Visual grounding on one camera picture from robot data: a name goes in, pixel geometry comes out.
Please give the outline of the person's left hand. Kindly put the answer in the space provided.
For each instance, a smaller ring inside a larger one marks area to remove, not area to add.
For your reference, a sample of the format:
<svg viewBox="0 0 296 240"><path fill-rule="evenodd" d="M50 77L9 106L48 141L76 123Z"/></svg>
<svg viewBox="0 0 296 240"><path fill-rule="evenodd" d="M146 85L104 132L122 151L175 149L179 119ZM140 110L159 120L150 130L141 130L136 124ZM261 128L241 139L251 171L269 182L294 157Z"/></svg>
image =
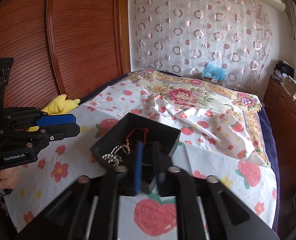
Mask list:
<svg viewBox="0 0 296 240"><path fill-rule="evenodd" d="M12 167L5 170L0 170L0 188L14 189L19 180L19 168Z"/></svg>

